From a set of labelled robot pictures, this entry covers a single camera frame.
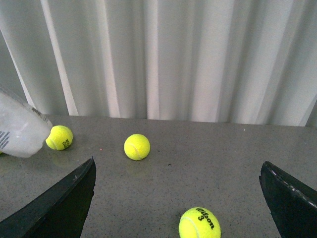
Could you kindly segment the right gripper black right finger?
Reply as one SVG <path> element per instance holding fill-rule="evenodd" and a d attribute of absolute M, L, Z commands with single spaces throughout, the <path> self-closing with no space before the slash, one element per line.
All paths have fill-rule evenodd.
<path fill-rule="evenodd" d="M 317 236 L 317 192 L 266 161 L 259 176 L 261 189 L 282 238 Z"/>

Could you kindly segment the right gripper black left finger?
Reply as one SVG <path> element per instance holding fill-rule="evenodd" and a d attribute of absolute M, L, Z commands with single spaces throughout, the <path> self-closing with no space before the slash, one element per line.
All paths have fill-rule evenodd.
<path fill-rule="evenodd" d="M 90 158 L 0 223 L 2 238 L 79 238 L 96 182 Z"/>

